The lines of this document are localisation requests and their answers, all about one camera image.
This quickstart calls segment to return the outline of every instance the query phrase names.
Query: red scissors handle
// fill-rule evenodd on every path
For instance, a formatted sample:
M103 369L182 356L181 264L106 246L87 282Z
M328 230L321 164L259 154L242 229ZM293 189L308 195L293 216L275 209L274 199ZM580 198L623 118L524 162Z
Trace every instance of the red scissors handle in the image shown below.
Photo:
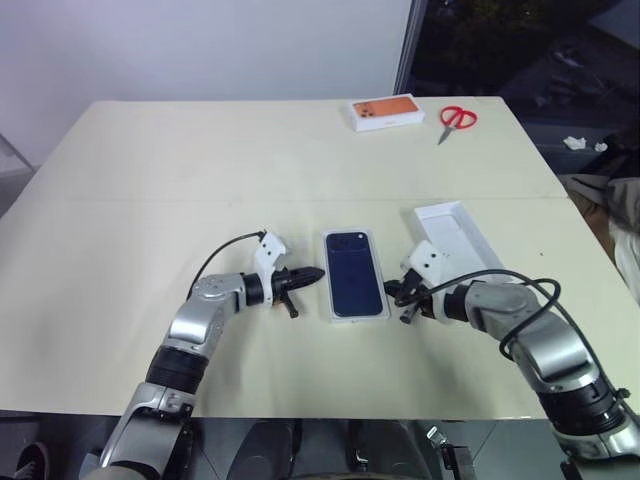
M450 105L440 112L440 121L445 127L462 130L475 125L478 116L470 110Z

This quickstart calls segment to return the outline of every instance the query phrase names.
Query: table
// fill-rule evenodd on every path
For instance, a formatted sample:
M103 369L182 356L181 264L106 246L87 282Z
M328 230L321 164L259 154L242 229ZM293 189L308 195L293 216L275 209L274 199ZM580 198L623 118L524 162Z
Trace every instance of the table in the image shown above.
M517 153L485 152L500 135L477 134L483 123L449 153L430 145L433 118L355 134L339 101L92 106L0 221L0 408L122 413L193 273L237 234L266 227L291 266L322 265L320 232L366 226L395 278L414 245L408 212L452 199L507 267L562 283L612 380L640 392L640 311L615 268L501 100L455 101ZM249 271L254 247L209 271ZM228 323L196 415L544 416L497 342L467 325L332 325L326 281L295 297L298 319L255 307Z

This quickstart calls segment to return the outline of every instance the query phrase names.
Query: black cable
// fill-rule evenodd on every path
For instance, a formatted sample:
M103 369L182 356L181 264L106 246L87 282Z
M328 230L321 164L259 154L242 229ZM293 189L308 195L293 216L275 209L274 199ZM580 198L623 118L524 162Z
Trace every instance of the black cable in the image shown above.
M209 255L209 257L202 264L202 266L198 270L198 273L196 273L196 276L193 277L193 282L191 282L191 286L189 287L189 292L187 293L187 300L189 300L189 298L191 297L191 291L193 290L193 286L200 279L200 276L202 275L202 272L204 272L204 269L207 268L207 265L209 265L209 262L211 262L211 260L213 260L213 257L215 257L218 253L220 253L222 250L227 248L229 245L231 245L233 243L236 243L236 242L239 242L240 240L245 240L245 239L251 238L251 237L258 237L260 239L260 241L262 241L262 239L264 238L266 233L267 232L265 232L265 231L245 233L244 235L240 235L238 237L232 238L228 242L223 243L218 248L216 248L215 251L211 255Z
M538 280L534 280L534 283L531 285L539 285L540 283L550 283L553 285L553 294L548 298L547 303L545 303L542 307L532 313L526 320L520 323L518 326L512 328L507 332L507 334L500 340L500 345L498 349L503 357L513 360L513 356L510 351L507 351L507 345L509 342L514 340L518 334L535 322L538 318L540 318L545 312L549 311L551 307L558 304L558 298L560 297L560 284L553 280L552 278L541 278Z
M598 358L598 355L596 355L596 352L594 351L593 347L589 343L589 340L587 340L587 337L585 336L585 334L582 332L582 330L580 329L578 324L575 322L573 317L571 317L569 312L567 312L567 310L558 302L558 298L556 297L554 299L554 296L555 296L556 293L558 294L558 296L560 294L560 291L559 291L560 284L558 284L558 282L556 282L555 280L554 280L554 282L556 282L557 288L554 291L554 293L551 294L551 293L547 292L544 288L542 288L540 285L538 285L536 283L536 280L532 280L531 278L527 277L526 275L522 275L521 273L514 272L512 270L493 268L493 269L479 270L477 272L467 273L466 275L461 275L461 276L459 276L457 278L454 278L452 280L449 280L447 282L444 282L444 283L442 283L440 285L437 285L437 286L429 289L428 294L424 295L424 296L431 296L436 292L439 292L441 290L446 290L447 288L450 288L450 287L452 287L454 285L462 283L462 282L464 282L466 280L471 280L473 278L482 277L482 276L485 276L485 275L509 275L511 277L514 277L514 278L517 278L517 279L521 280L522 282L524 282L525 285L531 285L538 292L540 292L548 300L548 302L543 307L541 307L541 309L539 309L538 311L534 312L532 317L534 315L538 315L538 312L541 312L541 310L543 308L547 307L547 305L548 305L547 309L550 309L551 307L555 307L558 310L558 312L560 312L560 314L565 319L565 321L571 326L571 328L573 328L575 330L575 332L578 335L578 337L580 337L580 340L582 341L582 343L584 344L585 348L587 349L587 352L589 352L589 355L593 359L593 362L596 364L596 366L600 370L600 375L602 376L602 379L605 381L605 383L607 384L609 389L612 392L615 393L615 396L617 397L618 401L620 402L620 405L622 406L622 408L627 412L627 414L638 425L640 425L640 416L638 416L631 409L631 407L627 404L627 402L624 400L624 393L626 393L627 394L626 396L628 396L628 392L625 389L620 389L619 390L616 387L614 387L613 383L611 382L611 379L608 377L608 375L604 371L604 368L602 367L602 363L600 362L600 359ZM546 281L546 280L551 280L551 279L540 279L538 281L540 283L543 283L542 282L543 280ZM408 302L408 303L413 303L413 302L419 301L419 300L420 299L414 299L413 301Z

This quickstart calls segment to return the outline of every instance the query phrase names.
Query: blue smartphone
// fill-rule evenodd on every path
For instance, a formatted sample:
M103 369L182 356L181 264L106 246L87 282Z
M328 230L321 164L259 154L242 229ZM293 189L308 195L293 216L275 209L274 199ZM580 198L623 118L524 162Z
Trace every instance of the blue smartphone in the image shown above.
M367 234L330 233L325 248L333 312L339 317L380 315L384 304Z

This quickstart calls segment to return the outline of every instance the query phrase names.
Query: white tissue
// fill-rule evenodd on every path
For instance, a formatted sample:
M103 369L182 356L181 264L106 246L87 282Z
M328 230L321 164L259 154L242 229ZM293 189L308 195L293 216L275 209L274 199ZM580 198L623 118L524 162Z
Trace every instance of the white tissue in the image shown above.
M582 137L580 139L567 137L563 140L564 144L569 147L571 150L582 150L587 148L587 139Z

